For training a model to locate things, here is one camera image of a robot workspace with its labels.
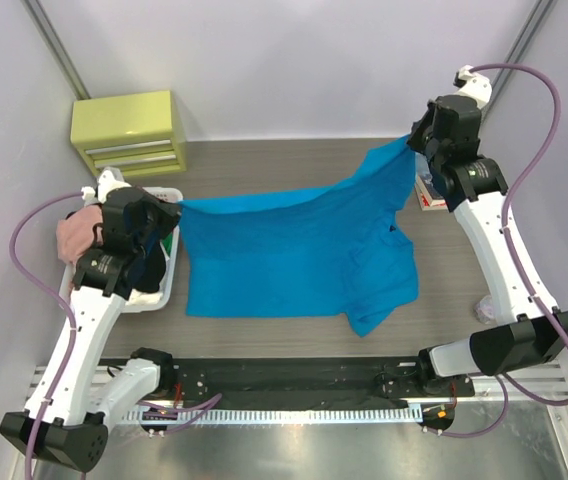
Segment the blue t shirt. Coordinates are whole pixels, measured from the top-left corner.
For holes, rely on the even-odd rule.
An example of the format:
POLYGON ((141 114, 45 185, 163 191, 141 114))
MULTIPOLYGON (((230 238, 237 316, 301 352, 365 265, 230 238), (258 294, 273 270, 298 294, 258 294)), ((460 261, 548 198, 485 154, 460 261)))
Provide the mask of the blue t shirt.
POLYGON ((414 186, 405 139, 371 149, 333 185, 182 202, 195 317, 345 315, 366 336, 415 301, 412 241, 397 215, 414 186))

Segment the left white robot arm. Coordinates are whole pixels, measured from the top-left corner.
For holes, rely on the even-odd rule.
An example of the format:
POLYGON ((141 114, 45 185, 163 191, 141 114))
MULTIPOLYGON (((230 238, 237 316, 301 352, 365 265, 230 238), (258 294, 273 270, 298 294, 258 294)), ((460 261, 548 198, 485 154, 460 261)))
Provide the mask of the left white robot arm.
POLYGON ((85 187, 78 192, 102 215, 88 249, 52 290, 18 259, 20 221, 9 241, 17 270, 51 296, 65 314, 50 360, 22 410, 7 412, 0 434, 24 456, 86 474, 101 459, 117 422, 144 397, 168 392, 176 375, 170 354, 134 351, 122 372, 100 389, 93 377, 118 318, 162 309, 173 290, 183 194, 170 187, 85 187))

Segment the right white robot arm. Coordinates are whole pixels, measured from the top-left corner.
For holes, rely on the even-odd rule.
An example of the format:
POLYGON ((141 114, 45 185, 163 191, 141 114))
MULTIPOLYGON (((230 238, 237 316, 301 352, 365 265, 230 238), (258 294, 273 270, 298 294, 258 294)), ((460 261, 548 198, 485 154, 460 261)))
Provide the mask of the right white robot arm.
POLYGON ((510 245, 523 242, 505 204, 508 186, 501 170, 478 152, 481 120, 475 100, 440 96, 429 102, 407 141, 426 157, 436 191, 473 247, 497 322, 467 339, 422 350, 421 359, 440 378, 494 376, 548 363, 564 348, 553 326, 568 335, 568 310, 557 306, 528 253, 518 259, 510 254, 510 245))

